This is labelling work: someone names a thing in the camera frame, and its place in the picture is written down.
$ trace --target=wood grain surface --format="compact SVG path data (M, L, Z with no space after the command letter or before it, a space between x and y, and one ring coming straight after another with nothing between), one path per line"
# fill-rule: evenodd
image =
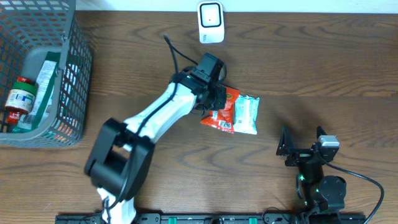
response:
M101 209L83 174L101 125L142 111L166 89L172 58L161 34L199 60L228 65L229 86L259 96L258 135L228 134L183 117L158 142L136 207L165 213L295 210L297 168L275 155L283 124L309 147L315 128L335 134L334 165L367 175L386 190L371 223L398 219L398 16L226 13L220 44L198 41L196 13L77 12L93 49L85 136L65 149L0 149L0 223L54 223L59 213ZM189 65L178 59L180 67ZM346 179L345 212L369 214L379 189Z

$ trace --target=red cap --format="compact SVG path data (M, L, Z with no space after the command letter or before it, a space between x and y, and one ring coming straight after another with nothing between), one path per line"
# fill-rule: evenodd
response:
M17 82L24 82L30 84L30 79L24 77L18 77Z
M9 124L17 124L19 121L19 118L21 117L21 114L19 112L10 112L8 115L8 123Z

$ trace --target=white wall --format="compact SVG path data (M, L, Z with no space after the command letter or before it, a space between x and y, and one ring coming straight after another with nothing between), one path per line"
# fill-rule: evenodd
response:
M197 0L76 0L78 10L196 11ZM219 0L227 12L398 13L398 0Z

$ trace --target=green bottle cap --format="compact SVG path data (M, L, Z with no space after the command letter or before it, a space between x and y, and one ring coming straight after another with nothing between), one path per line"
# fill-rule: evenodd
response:
M28 83L21 83L21 82L15 82L12 85L13 89L18 89L18 90L25 90L28 91L29 93L33 94L34 96L36 96L37 93L37 88L31 84Z

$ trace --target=gray plastic basket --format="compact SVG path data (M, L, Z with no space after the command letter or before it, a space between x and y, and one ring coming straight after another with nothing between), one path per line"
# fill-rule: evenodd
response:
M92 58L75 3L0 0L0 144L61 147L81 139ZM35 81L48 51L61 52L50 114L37 129L12 133L4 108L9 90L19 75Z

